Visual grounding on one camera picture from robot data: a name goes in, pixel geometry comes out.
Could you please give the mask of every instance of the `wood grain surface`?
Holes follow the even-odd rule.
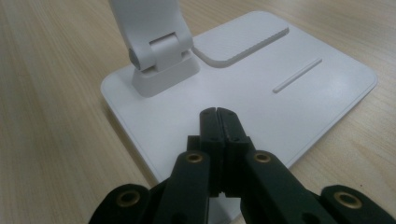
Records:
[[[269,11],[372,67],[374,90],[291,171],[315,193],[346,185],[396,217],[395,1],[180,0],[180,8],[193,35]],[[88,223],[115,187],[155,184],[100,92],[127,64],[107,0],[0,0],[0,223]]]

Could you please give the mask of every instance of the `white stand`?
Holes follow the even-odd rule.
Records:
[[[242,25],[233,21],[239,24],[233,29],[228,23],[194,38],[194,51],[224,68],[197,59],[198,74],[150,98],[132,87],[132,65],[103,81],[106,101],[158,181],[171,174],[177,155],[186,150],[187,135],[199,134],[199,113],[204,109],[234,111],[255,147],[276,154],[290,167],[375,86],[370,68],[271,14],[259,14],[248,14]],[[256,24],[257,32],[238,32],[246,27],[244,22]],[[285,25],[289,32],[282,32]],[[268,34],[262,34],[263,29],[276,37],[265,41]],[[230,49],[217,48],[217,41],[206,41],[207,49],[199,44],[207,35],[229,38],[227,30],[239,34],[230,43],[244,45],[241,39],[257,35],[260,41],[248,41],[256,46],[249,53],[238,44]],[[235,218],[238,202],[211,200],[209,222]]]

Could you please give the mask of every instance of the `white base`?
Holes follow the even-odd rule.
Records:
[[[292,25],[289,29],[225,68],[197,58],[197,75],[151,98],[132,87],[131,65],[106,77],[103,95],[159,181],[186,150],[187,135],[199,134],[204,109],[234,111],[255,147],[290,167],[375,86],[370,68]],[[212,200],[209,222],[235,218],[238,202]]]

